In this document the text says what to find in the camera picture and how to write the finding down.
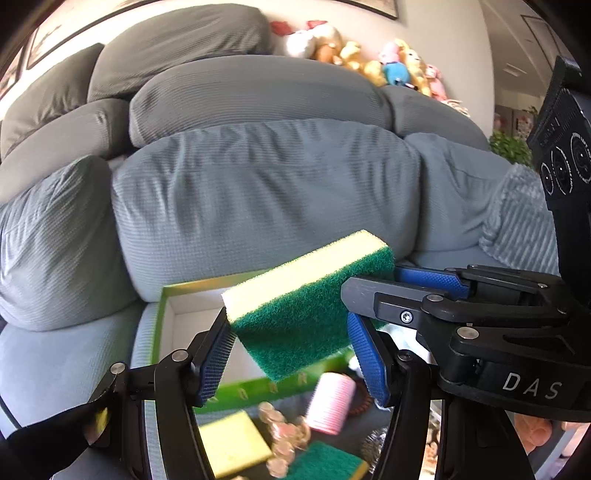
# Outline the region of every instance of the ceiling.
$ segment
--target ceiling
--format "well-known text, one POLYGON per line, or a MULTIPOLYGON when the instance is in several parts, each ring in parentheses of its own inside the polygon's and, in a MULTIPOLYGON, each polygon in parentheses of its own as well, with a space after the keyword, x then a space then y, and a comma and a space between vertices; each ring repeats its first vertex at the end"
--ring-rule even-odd
POLYGON ((495 86, 544 96, 556 55, 571 57, 568 49, 523 0, 480 2, 491 41, 495 86))

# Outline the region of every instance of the white wall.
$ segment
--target white wall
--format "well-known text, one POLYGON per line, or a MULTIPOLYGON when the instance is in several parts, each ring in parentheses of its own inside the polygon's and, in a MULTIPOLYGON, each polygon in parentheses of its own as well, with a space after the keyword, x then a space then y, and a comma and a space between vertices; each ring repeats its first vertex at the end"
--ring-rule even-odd
POLYGON ((512 92, 502 88, 495 89, 495 103, 497 105, 507 106, 515 110, 529 110, 531 106, 535 106, 538 110, 544 103, 544 97, 536 97, 521 92, 512 92))
MULTIPOLYGON (((75 51, 108 42, 130 25, 153 15, 197 4, 228 0, 161 0, 111 18, 82 33, 27 72, 0 102, 0 118, 8 104, 34 78, 75 51)), ((398 21, 334 0, 236 0, 258 7, 270 20, 286 20, 304 28, 307 20, 328 20, 344 37, 361 43, 368 59, 396 37, 406 40, 423 59, 442 72, 451 98, 463 101, 485 134, 492 132, 495 92, 491 47, 478 0, 397 0, 398 21)))

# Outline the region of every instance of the gray sofa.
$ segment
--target gray sofa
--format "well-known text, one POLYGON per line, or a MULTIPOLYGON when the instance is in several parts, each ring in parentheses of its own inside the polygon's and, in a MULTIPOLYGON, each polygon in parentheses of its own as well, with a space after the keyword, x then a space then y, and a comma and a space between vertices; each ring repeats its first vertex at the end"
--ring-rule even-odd
MULTIPOLYGON (((21 425, 85 402, 116 361, 148 364, 164 285, 274 267, 359 229, 399 261, 501 265, 479 240, 510 165, 470 119, 271 51, 256 9, 173 11, 11 106, 0 395, 21 425)), ((56 478, 117 478, 96 455, 56 478)))

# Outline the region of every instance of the light blue blanket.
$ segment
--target light blue blanket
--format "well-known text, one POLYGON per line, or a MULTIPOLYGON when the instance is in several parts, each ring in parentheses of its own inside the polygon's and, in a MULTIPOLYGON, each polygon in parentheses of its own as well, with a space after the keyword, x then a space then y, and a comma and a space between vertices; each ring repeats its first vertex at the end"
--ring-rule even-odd
POLYGON ((536 172, 511 167, 491 199, 479 243, 508 267, 559 275, 554 220, 536 172))

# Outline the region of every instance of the green box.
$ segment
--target green box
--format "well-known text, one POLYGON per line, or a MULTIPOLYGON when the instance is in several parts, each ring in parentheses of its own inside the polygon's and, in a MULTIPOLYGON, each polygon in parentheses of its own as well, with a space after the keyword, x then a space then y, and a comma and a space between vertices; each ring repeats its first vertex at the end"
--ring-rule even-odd
MULTIPOLYGON (((223 291, 263 272, 207 278, 164 287, 158 305, 152 363, 159 362, 176 349, 187 348, 195 334, 211 326, 223 306, 223 291)), ((198 412, 245 408, 262 401, 310 391, 322 373, 344 371, 352 356, 351 348, 346 348, 276 384, 263 374, 240 341, 236 340, 215 397, 198 412)))

